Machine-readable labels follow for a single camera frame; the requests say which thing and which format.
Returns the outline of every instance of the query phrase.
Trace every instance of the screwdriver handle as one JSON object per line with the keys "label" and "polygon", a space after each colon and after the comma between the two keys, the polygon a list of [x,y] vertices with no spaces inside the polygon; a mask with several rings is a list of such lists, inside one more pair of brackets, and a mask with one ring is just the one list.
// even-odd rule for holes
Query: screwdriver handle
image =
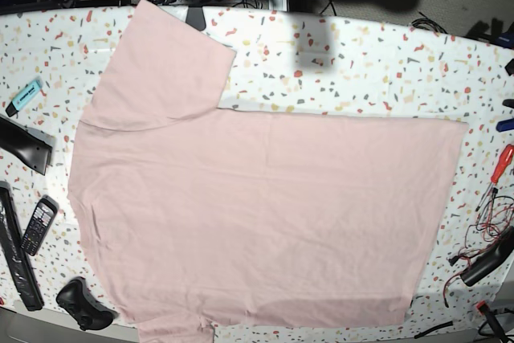
{"label": "screwdriver handle", "polygon": [[491,182],[493,184],[497,184],[501,175],[507,169],[507,166],[511,165],[512,156],[514,156],[514,145],[507,145],[505,149],[500,154],[500,159],[498,160],[498,165],[496,165],[495,173],[491,176]]}

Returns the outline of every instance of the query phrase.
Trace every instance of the highlighter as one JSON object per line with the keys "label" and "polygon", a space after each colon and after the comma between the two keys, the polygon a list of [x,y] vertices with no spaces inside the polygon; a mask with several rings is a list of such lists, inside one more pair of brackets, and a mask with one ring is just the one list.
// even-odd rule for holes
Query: highlighter
{"label": "highlighter", "polygon": [[35,79],[30,82],[21,92],[16,94],[9,106],[6,108],[7,116],[13,116],[19,112],[32,98],[41,90],[41,80]]}

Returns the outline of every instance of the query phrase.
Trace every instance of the white speckled table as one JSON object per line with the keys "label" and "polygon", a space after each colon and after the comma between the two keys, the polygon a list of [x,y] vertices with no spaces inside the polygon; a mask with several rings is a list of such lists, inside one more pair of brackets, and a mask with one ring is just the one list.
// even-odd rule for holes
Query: white speckled table
{"label": "white speckled table", "polygon": [[[165,7],[184,20],[185,8]],[[0,17],[0,103],[3,109],[26,83],[40,76],[43,93],[13,119],[55,138],[51,167],[41,176],[0,149],[0,173],[9,182],[24,230],[43,194],[61,207],[41,250],[32,258],[45,307],[70,278],[84,276],[93,294],[111,306],[80,249],[80,230],[67,202],[67,176],[75,127],[101,72],[133,14],[132,7],[53,10]],[[206,8],[212,38],[237,52],[220,106],[238,110],[311,112],[356,116],[422,116],[466,121],[464,143],[437,242],[402,326],[367,329],[285,329],[246,326],[216,329],[216,341],[372,341],[412,337],[453,319],[471,323],[473,304],[491,300],[512,259],[473,288],[444,282],[463,268],[447,257],[462,245],[467,225],[494,168],[512,142],[496,122],[511,116],[501,103],[514,96],[504,66],[514,51],[449,35],[346,18],[276,14],[263,10]],[[514,178],[500,180],[512,194]],[[0,297],[18,299],[4,259]]]}

